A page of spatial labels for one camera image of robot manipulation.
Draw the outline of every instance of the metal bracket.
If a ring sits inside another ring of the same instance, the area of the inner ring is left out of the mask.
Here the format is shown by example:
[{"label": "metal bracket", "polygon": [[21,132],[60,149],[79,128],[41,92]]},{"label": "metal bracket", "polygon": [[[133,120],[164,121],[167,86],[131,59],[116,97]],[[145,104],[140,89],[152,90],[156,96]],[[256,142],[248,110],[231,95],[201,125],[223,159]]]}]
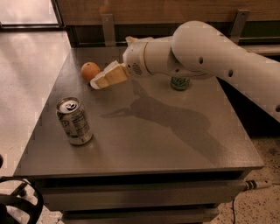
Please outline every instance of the metal bracket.
[{"label": "metal bracket", "polygon": [[236,17],[235,17],[235,20],[233,23],[233,27],[230,32],[230,39],[236,44],[238,44],[239,38],[242,35],[242,31],[246,24],[248,15],[249,15],[249,10],[238,10],[237,11],[237,14],[236,14]]},{"label": "metal bracket", "polygon": [[105,46],[116,46],[113,14],[101,14]]}]

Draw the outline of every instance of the green object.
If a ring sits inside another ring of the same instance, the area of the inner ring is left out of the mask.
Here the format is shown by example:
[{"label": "green object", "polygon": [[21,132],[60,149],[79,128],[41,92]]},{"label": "green object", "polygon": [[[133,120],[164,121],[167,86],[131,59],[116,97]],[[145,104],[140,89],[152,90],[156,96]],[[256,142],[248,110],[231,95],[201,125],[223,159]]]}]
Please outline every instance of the green object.
[{"label": "green object", "polygon": [[186,90],[190,85],[190,80],[187,78],[178,78],[172,77],[171,78],[171,87],[178,91]]}]

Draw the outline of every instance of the white cable connector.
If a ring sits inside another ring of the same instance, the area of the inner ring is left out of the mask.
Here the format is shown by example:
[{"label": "white cable connector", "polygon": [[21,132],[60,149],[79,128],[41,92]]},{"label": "white cable connector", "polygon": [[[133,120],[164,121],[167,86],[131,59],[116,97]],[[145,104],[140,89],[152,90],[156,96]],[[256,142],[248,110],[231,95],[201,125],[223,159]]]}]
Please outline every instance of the white cable connector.
[{"label": "white cable connector", "polygon": [[272,186],[270,180],[247,180],[245,181],[244,192],[248,190],[256,190],[261,188],[269,188]]}]

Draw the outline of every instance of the can lid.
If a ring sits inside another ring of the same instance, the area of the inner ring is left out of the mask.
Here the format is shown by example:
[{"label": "can lid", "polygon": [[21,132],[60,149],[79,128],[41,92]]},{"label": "can lid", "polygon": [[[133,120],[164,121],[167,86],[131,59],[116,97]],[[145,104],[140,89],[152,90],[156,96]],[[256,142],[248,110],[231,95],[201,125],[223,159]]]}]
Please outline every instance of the can lid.
[{"label": "can lid", "polygon": [[79,106],[80,102],[77,98],[68,97],[58,103],[57,110],[63,114],[70,114],[74,112]]}]

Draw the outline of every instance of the gray table top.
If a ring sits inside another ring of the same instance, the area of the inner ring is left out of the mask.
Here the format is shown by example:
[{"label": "gray table top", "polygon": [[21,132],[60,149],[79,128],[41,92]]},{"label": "gray table top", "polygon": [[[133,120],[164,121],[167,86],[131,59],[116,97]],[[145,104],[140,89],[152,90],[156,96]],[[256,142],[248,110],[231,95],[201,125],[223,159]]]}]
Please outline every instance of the gray table top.
[{"label": "gray table top", "polygon": [[[260,168],[254,145],[219,82],[192,80],[184,92],[162,74],[101,90],[80,75],[83,63],[105,67],[123,48],[72,49],[24,151],[15,176],[71,177],[243,171]],[[93,139],[71,145],[55,111],[74,96],[86,107]]]}]

